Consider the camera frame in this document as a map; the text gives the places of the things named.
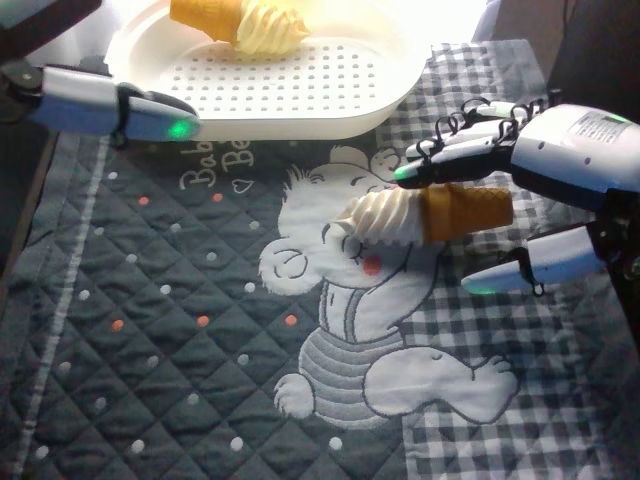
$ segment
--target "white stitching line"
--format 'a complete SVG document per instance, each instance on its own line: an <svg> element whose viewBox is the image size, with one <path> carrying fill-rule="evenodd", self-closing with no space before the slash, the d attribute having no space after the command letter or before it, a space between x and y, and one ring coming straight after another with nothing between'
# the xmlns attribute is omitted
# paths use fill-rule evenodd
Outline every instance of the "white stitching line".
<svg viewBox="0 0 640 480"><path fill-rule="evenodd" d="M64 324L69 310L69 305L73 298L73 290L78 278L78 270L80 262L82 260L82 254L84 252L85 242L87 240L87 234L89 233L89 225L91 223L91 217L93 215L93 207L96 202L96 194L100 187L102 175L104 173L104 166L107 160L107 154L109 153L109 137L103 137L100 139L100 145L98 148L96 166L93 169L93 175L91 177L91 183L87 190L87 200L82 210L82 216L80 217L80 231L76 237L76 246L71 254L67 272L65 274L64 288L60 295L60 300L56 306L54 313L53 324L51 325L51 331L49 333L49 339L42 355L40 362L40 368L36 375L35 380L35 392L31 397L29 403L29 410L24 421L24 428L20 438L20 449L18 451L18 458L14 466L14 476L19 477L24 471L24 465L29 454L31 447L31 440L35 432L36 422L38 419L38 413L40 411L40 404L42 403L42 392L44 392L49 373L51 372L51 365L53 358L56 354L60 337L64 330Z"/></svg>

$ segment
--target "white bear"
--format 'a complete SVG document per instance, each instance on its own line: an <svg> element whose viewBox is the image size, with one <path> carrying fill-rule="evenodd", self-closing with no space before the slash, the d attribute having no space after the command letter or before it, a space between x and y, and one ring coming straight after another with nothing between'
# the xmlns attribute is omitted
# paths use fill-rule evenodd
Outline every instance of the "white bear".
<svg viewBox="0 0 640 480"><path fill-rule="evenodd" d="M284 415L315 413L341 428L368 429L444 402L471 422L491 423L518 391L500 356L472 368L403 342L398 325L430 295L442 245L365 245L332 223L351 198L394 188L398 164L393 151L369 162L339 147L328 164L290 172L281 238L262 252L260 275L274 294L301 295L319 283L322 293L319 328L301 347L298 373L276 385L275 407Z"/></svg>

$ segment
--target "brown waffle cone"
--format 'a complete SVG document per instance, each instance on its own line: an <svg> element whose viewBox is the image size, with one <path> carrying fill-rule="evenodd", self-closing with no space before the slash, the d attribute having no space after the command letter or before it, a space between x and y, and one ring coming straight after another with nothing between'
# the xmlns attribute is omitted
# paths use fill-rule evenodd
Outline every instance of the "brown waffle cone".
<svg viewBox="0 0 640 480"><path fill-rule="evenodd" d="M235 45L242 0L171 0L169 17L203 31L213 40Z"/></svg>
<svg viewBox="0 0 640 480"><path fill-rule="evenodd" d="M420 192L425 243L453 238L513 222L511 193L506 188L438 185Z"/></svg>

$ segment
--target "quilted mat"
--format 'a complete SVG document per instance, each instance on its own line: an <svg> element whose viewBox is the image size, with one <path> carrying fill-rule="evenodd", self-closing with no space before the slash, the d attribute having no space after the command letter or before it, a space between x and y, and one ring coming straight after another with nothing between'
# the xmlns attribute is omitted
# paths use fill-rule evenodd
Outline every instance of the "quilted mat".
<svg viewBox="0 0 640 480"><path fill-rule="evenodd" d="M434 46L393 116L342 142L62 135L0 324L0 472L637 478L640 368L606 276L458 287L583 213L495 174L508 228L399 248L332 224L480 94L544 95L526 42Z"/></svg>

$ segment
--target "perforated tray bottom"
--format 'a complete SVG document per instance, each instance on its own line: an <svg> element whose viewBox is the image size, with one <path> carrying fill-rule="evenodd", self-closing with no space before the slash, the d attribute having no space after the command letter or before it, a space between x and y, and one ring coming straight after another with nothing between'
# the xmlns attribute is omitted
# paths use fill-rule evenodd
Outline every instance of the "perforated tray bottom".
<svg viewBox="0 0 640 480"><path fill-rule="evenodd" d="M193 50L169 65L159 90L203 118L358 115L375 102L389 67L369 48L345 40L307 41L283 56L248 56L225 43Z"/></svg>

